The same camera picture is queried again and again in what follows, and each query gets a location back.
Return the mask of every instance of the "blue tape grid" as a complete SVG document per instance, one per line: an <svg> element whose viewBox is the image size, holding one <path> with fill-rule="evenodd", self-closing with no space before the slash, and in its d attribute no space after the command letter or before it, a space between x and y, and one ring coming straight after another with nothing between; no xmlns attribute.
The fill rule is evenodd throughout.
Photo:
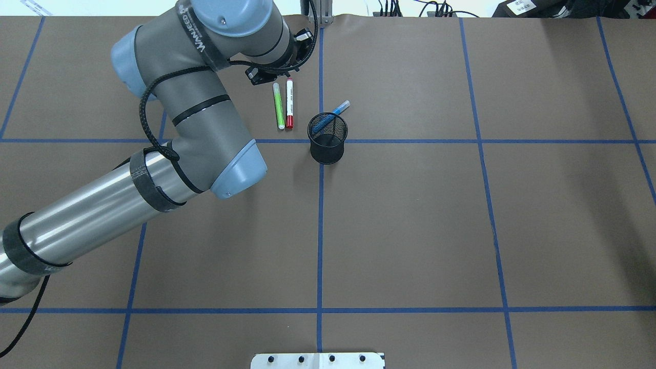
<svg viewBox="0 0 656 369"><path fill-rule="evenodd" d="M487 200L488 214L490 226L493 231L493 243L496 253L497 274L499 277L499 288L502 299L502 307L404 307L404 308L324 308L323 307L323 204L324 204L324 166L319 165L319 194L318 194L318 251L317 251L317 307L316 308L282 308L282 309L135 309L134 292L136 289L136 281L138 278L139 265L141 261L144 240L146 237L147 224L142 225L141 234L134 262L133 279L130 287L129 298L127 307L125 309L84 309L84 308L41 308L38 310L39 314L121 314L125 315L123 325L123 332L121 334L121 345L117 358L117 368L121 368L123 362L123 355L127 344L127 337L129 331L129 323L132 315L139 314L315 314L317 318L317 351L322 352L322 316L323 314L389 314L389 313L503 313L506 322L506 333L508 338L508 347L510 351L510 360L513 368L517 367L516 356L514 352L514 343L512 338L512 325L510 323L510 313L561 313L561 312L600 312L600 311L656 311L655 306L542 306L542 307L511 307L508 305L508 298L506 296L505 283L503 277L503 268L501 262L501 253L499 251L499 242L497 238L497 230L494 218L493 202L490 195L489 181L487 179L487 169L485 166L485 153L483 151L484 144L633 144L636 147L636 152L640 159L642 169L654 203L656 204L656 191L651 181L651 175L647 168L644 156L642 154L641 144L656 144L656 140L639 140L636 130L633 126L626 102L613 67L611 56L609 53L608 45L606 42L604 29L602 26L601 18L597 18L598 28L604 52L607 58L609 71L613 78L615 88L617 90L623 111L625 113L626 121L628 123L632 139L631 140L563 140L563 139L483 139L480 132L478 121L478 111L476 109L476 98L474 94L474 84L472 81L472 73L469 63L469 55L466 44L466 34L464 31L464 23L462 19L459 20L462 37L462 49L464 53L465 67L467 80L469 84L470 99L472 103L472 115L474 119L474 126L476 128L476 139L348 139L347 143L350 144L476 144L479 150L479 157L481 162L483 183L485 187L485 197ZM41 30L45 23L45 17L41 18L39 27L36 31L32 41L30 51L27 55L26 61L22 68L18 83L14 90L9 108L3 120L2 127L0 128L0 142L5 143L148 143L147 139L6 139L4 138L7 125L9 124L12 110L14 108L16 99L20 93L20 88L27 73L30 60L37 45ZM323 111L323 61L324 61L324 29L319 31L319 111ZM159 140L163 140L164 128L166 121L166 113L161 118L161 126L158 134ZM307 139L258 139L258 143L276 143L276 144L308 144ZM0 309L0 314L26 314L30 311L29 308L3 308Z"/></svg>
<svg viewBox="0 0 656 369"><path fill-rule="evenodd" d="M494 219L494 209L492 206L492 197L490 195L490 185L487 180L487 168L485 166L485 153L483 151L483 141L481 138L481 129L478 125L478 110L476 109L476 96L474 94L474 83L472 82L472 71L469 64L469 52L467 51L467 38L464 34L464 24L462 18L458 18L460 22L460 33L462 38L462 51L464 53L464 64L467 71L467 82L469 83L469 96L472 101L472 113L474 115L474 127L476 128L476 140L478 144L478 156L481 161L481 170L483 171L483 184L485 185L485 198L487 199L487 212L490 218L490 225L492 227L493 243L495 254L497 258L497 275L499 276L499 288L501 290L501 303L504 309L508 308L508 298L506 296L506 282L503 278L503 267L501 265L501 252L499 251L499 239L497 238L497 224ZM510 364L512 369L517 369L517 359L515 357L515 345L512 340L512 327L510 324L510 313L505 311L503 313L506 322L506 336L508 338L508 348L510 349Z"/></svg>

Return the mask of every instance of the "metal bracket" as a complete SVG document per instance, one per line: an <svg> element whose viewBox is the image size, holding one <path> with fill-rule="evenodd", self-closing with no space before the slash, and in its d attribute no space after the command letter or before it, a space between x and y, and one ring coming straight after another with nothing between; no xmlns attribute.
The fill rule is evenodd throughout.
<svg viewBox="0 0 656 369"><path fill-rule="evenodd" d="M259 354L251 369L385 369L383 353Z"/></svg>
<svg viewBox="0 0 656 369"><path fill-rule="evenodd" d="M300 12L308 16L310 22L314 22L314 17L310 12L310 0L300 0ZM313 0L317 9L317 20L321 25L327 26L333 23L333 0Z"/></svg>

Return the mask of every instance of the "black strap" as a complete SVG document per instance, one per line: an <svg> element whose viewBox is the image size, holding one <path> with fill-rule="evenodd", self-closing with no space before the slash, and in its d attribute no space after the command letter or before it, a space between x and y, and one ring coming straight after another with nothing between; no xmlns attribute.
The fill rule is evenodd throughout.
<svg viewBox="0 0 656 369"><path fill-rule="evenodd" d="M20 297L0 297L0 306L16 301L17 299L20 299Z"/></svg>
<svg viewBox="0 0 656 369"><path fill-rule="evenodd" d="M155 185L153 177L151 177L146 166L146 155L143 150L139 150L130 157L130 176L141 197L153 209L168 213L186 204L186 202L173 201L164 193L161 187Z"/></svg>
<svg viewBox="0 0 656 369"><path fill-rule="evenodd" d="M32 213L23 215L16 221L9 223L2 233L2 243L5 253L17 268L28 274L36 276L46 276L48 274L61 271L63 268L71 265L49 263L32 251L20 235L20 223Z"/></svg>
<svg viewBox="0 0 656 369"><path fill-rule="evenodd" d="M212 42L212 39L209 38L205 26L194 12L191 1L178 0L177 9L178 11L176 13L184 29L184 33L187 34L189 40L194 44L203 61L215 72L229 67L230 62L228 58L219 51L214 42Z"/></svg>
<svg viewBox="0 0 656 369"><path fill-rule="evenodd" d="M174 126L177 126L178 124L180 124L181 121L189 118L190 116L204 109L207 109L212 105L218 104L219 102L224 102L228 100L230 100L230 97L228 95L218 95L213 98L208 98L207 100L203 102L199 102L198 104L178 114L175 118L171 120L171 122L173 123Z"/></svg>
<svg viewBox="0 0 656 369"><path fill-rule="evenodd" d="M166 143L166 147L173 150L173 144L171 143L171 141ZM202 194L204 192L200 188L194 186L194 184L189 179L189 177L187 177L187 175L184 174L184 172L182 171L182 168L180 167L180 163L171 162L171 165L173 165L173 169L175 169L175 173L178 173L178 177L180 177L180 179L182 179L182 182L184 182L184 184L187 185L187 187L189 187L190 190L194 191L197 194Z"/></svg>

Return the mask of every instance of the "black cable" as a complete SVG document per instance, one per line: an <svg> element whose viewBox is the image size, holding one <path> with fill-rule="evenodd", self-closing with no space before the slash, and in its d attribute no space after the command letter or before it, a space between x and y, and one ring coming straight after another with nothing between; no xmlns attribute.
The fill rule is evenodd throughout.
<svg viewBox="0 0 656 369"><path fill-rule="evenodd" d="M425 3L424 7L423 7L423 8L421 9L421 11L419 12L419 16L420 16L420 17L424 14L424 11L426 10L426 7L427 7L428 5L431 5L431 4L435 5L435 11L436 11L436 12L438 11L438 6L439 6L440 4L438 4L437 1L429 1L429 2Z"/></svg>
<svg viewBox="0 0 656 369"><path fill-rule="evenodd" d="M7 346L7 348L0 353L0 358L5 357L11 350L14 349L14 346L16 346L18 340L23 336L25 331L28 329L28 326L30 325L32 318L34 318L34 314L36 314L37 309L39 308L39 303L41 302L41 298L43 297L43 292L45 292L45 287L48 286L49 280L50 280L49 275L43 278L43 282L41 283L41 288L39 288L39 294L37 294L37 299L34 300L34 305L32 305L32 310L30 310L30 314L28 315L27 320L25 320L25 323L23 323L23 327L20 328L14 340L11 341L9 346Z"/></svg>
<svg viewBox="0 0 656 369"><path fill-rule="evenodd" d="M290 72L292 70L299 69L305 62L307 62L310 57L312 56L312 52L314 51L314 47L317 45L317 38L319 38L319 21L317 19L317 9L314 7L314 2L312 0L309 0L310 3L310 8L312 8L312 16L314 17L314 38L312 40L312 46L310 46L310 50L308 51L308 54L296 65L293 66L288 66L284 68L273 68L270 66L265 66L262 64L257 64L254 62L249 62L246 60L231 60L230 65L233 66L252 66L254 68L258 68L259 70L262 70L264 72L272 73L272 74L280 74L280 73L285 73L285 72Z"/></svg>
<svg viewBox="0 0 656 369"><path fill-rule="evenodd" d="M157 139L155 138L155 135L153 135L152 131L150 131L150 127L148 127L148 119L146 118L146 104L148 103L148 97L153 92L155 87L157 87L157 85L159 85L161 82L166 81L167 79L182 76L183 74L202 72L205 70L212 70L212 68L210 68L210 66L195 66L183 70L177 70L175 72L165 74L164 76L159 76L150 83L150 85L144 91L144 94L141 95L141 101L139 102L139 120L141 121L141 128L143 128L146 137L153 145L153 147L160 154L162 154L162 156L164 156L168 160L171 160L172 162L177 162L178 160L180 160L180 156L178 155L178 153L175 152L175 150L173 150L172 148L168 148L166 146L160 145L159 141L157 141Z"/></svg>
<svg viewBox="0 0 656 369"><path fill-rule="evenodd" d="M439 11L435 13L435 16L444 16L445 13L451 11L453 11L453 7L449 5L446 1L444 1Z"/></svg>
<svg viewBox="0 0 656 369"><path fill-rule="evenodd" d="M466 11L451 11L451 12L446 12L446 13L444 13L442 16L447 16L447 15L449 15L449 14L455 14L455 13L465 13L465 14L473 15L473 16L475 16L476 18L480 18L478 15L476 15L476 14L474 14L474 13L466 12Z"/></svg>
<svg viewBox="0 0 656 369"><path fill-rule="evenodd" d="M403 16L403 13L401 12L401 7L399 6L399 0L396 0L396 15Z"/></svg>

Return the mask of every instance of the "blue joint cap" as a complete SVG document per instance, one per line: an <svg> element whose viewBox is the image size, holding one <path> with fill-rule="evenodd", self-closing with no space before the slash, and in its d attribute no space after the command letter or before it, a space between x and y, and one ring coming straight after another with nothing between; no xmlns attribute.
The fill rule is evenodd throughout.
<svg viewBox="0 0 656 369"><path fill-rule="evenodd" d="M259 182L266 171L264 158L255 140L251 140L223 169L210 189L216 197L224 200Z"/></svg>
<svg viewBox="0 0 656 369"><path fill-rule="evenodd" d="M261 30L274 8L274 0L191 1L205 27L228 37L245 37Z"/></svg>
<svg viewBox="0 0 656 369"><path fill-rule="evenodd" d="M136 54L134 53L134 39L139 27L141 25L134 27L130 33L114 44L112 47L112 66L119 79L127 86L127 89L140 98L146 91L146 84L141 78L139 67L136 65ZM154 95L148 97L149 101L155 99Z"/></svg>

